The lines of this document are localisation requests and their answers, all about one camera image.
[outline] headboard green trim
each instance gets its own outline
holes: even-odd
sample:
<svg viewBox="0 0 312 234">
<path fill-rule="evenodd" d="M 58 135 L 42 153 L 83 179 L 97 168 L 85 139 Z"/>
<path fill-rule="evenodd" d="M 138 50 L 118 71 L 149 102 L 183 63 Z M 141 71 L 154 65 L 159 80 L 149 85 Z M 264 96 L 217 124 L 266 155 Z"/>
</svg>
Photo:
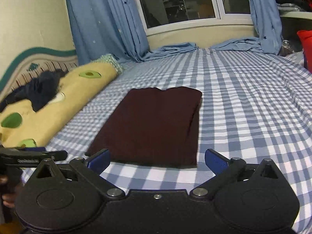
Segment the headboard green trim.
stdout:
<svg viewBox="0 0 312 234">
<path fill-rule="evenodd" d="M 10 79 L 12 73 L 16 69 L 16 67 L 27 57 L 34 55 L 34 54 L 49 54 L 53 56 L 60 56 L 60 57 L 66 57 L 66 56 L 73 56 L 77 55 L 76 50 L 69 50 L 69 51 L 60 51 L 60 50 L 54 50 L 50 48 L 45 47 L 33 47 L 30 49 L 27 49 L 20 53 L 9 65 L 7 70 L 5 71 L 4 75 L 2 76 L 0 80 L 0 92 L 4 89 L 5 85 L 7 84 L 8 80 Z"/>
</svg>

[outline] headboard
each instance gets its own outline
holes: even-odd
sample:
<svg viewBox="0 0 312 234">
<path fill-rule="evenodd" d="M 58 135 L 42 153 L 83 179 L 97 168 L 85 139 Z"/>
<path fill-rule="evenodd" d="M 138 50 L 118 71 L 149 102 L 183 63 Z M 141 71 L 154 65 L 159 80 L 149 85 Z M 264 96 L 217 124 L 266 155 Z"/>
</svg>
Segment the headboard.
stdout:
<svg viewBox="0 0 312 234">
<path fill-rule="evenodd" d="M 0 80 L 0 101 L 14 89 L 25 85 L 43 71 L 69 71 L 78 66 L 76 50 L 58 51 L 35 47 L 19 54 Z"/>
</svg>

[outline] blue and white plaid bedsheet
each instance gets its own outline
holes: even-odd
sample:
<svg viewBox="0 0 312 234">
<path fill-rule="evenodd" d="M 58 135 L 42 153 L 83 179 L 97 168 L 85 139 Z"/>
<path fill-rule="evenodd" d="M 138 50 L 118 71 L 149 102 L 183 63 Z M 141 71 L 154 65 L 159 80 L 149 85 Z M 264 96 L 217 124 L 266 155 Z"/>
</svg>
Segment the blue and white plaid bedsheet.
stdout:
<svg viewBox="0 0 312 234">
<path fill-rule="evenodd" d="M 49 143 L 68 161 L 84 156 L 93 138 L 132 88 L 187 86 L 202 92 L 198 167 L 155 168 L 112 162 L 101 176 L 128 189 L 188 191 L 213 177 L 204 153 L 212 148 L 248 163 L 271 158 L 300 201 L 294 230 L 312 226 L 312 75 L 283 57 L 252 52 L 197 49 L 126 71 L 90 101 Z M 32 170 L 24 173 L 27 180 Z"/>
</svg>

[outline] shelf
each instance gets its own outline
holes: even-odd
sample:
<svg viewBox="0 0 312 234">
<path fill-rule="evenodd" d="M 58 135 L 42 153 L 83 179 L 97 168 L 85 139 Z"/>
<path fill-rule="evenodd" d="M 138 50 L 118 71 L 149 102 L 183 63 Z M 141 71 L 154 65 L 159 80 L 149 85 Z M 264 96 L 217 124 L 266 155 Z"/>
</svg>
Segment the shelf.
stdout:
<svg viewBox="0 0 312 234">
<path fill-rule="evenodd" d="M 281 17 L 303 18 L 312 20 L 312 12 L 304 11 L 280 11 Z"/>
</svg>

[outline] black handheld device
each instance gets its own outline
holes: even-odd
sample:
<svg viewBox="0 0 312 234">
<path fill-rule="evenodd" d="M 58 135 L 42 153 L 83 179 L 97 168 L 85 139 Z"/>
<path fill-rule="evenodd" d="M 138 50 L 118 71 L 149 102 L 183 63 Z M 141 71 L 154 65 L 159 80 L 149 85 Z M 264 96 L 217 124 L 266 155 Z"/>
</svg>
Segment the black handheld device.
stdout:
<svg viewBox="0 0 312 234">
<path fill-rule="evenodd" d="M 40 162 L 17 197 L 25 233 L 293 234 L 299 201 L 271 159 L 247 164 L 207 150 L 217 175 L 191 190 L 125 192 L 99 174 L 108 150 L 69 164 Z"/>
<path fill-rule="evenodd" d="M 66 151 L 47 152 L 44 147 L 38 148 L 4 148 L 0 147 L 0 175 L 6 175 L 8 182 L 0 186 L 0 224 L 12 221 L 11 210 L 3 205 L 2 195 L 14 192 L 16 185 L 21 182 L 21 168 L 37 167 L 46 158 L 55 161 L 65 160 Z"/>
</svg>

